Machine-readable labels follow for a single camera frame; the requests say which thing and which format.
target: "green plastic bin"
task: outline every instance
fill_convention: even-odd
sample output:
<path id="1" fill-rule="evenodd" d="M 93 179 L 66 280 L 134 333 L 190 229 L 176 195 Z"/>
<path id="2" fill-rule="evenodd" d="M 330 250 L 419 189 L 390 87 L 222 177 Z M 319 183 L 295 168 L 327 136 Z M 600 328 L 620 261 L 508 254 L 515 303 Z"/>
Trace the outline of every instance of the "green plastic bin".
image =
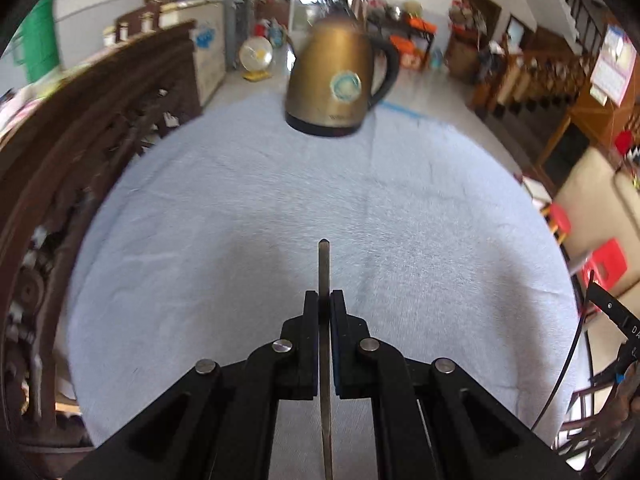
<path id="1" fill-rule="evenodd" d="M 60 65 L 55 25 L 53 0 L 40 0 L 14 36 L 14 63 L 25 66 L 29 83 Z"/>

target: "kettle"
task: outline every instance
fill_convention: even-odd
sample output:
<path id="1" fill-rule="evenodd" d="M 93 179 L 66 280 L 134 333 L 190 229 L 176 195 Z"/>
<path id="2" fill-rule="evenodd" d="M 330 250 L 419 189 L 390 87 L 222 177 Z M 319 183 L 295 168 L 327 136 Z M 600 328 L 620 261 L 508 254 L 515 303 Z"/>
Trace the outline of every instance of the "kettle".
<path id="1" fill-rule="evenodd" d="M 386 57 L 382 85 L 371 94 L 375 51 Z M 400 55 L 390 42 L 369 36 L 347 17 L 329 16 L 311 29 L 291 70 L 285 112 L 296 130 L 323 137 L 356 132 L 367 111 L 398 78 Z"/>

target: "kettle handle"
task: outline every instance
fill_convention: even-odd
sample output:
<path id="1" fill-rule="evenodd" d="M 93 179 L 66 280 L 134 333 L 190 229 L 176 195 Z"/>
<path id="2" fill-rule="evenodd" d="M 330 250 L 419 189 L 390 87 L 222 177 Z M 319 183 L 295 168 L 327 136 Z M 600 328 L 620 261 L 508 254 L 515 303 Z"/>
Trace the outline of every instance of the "kettle handle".
<path id="1" fill-rule="evenodd" d="M 382 85 L 380 85 L 380 88 L 378 88 L 378 91 L 369 98 L 369 109 L 371 109 L 389 93 L 396 79 L 398 79 L 398 73 L 400 72 L 400 53 L 393 43 L 384 38 L 370 36 L 369 39 L 373 50 L 381 50 L 386 57 L 385 79 Z"/>

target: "kettle base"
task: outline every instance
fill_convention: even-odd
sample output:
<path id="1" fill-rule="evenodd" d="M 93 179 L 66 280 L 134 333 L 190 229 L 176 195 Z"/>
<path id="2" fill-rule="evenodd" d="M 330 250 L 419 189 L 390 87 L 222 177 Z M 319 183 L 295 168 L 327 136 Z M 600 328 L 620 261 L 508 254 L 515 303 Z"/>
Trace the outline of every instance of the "kettle base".
<path id="1" fill-rule="evenodd" d="M 307 123 L 289 113 L 285 113 L 285 120 L 293 129 L 317 137 L 345 137 L 354 134 L 362 126 L 362 123 L 355 126 L 319 126 L 318 124 Z"/>

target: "sticker on kettle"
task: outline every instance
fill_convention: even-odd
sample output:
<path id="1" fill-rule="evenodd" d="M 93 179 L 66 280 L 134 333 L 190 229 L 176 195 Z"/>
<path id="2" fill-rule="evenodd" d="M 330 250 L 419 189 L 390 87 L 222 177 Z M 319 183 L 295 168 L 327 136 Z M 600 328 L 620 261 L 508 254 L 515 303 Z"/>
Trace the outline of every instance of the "sticker on kettle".
<path id="1" fill-rule="evenodd" d="M 362 94 L 362 83 L 354 72 L 338 72 L 331 79 L 331 93 L 342 103 L 353 103 Z"/>

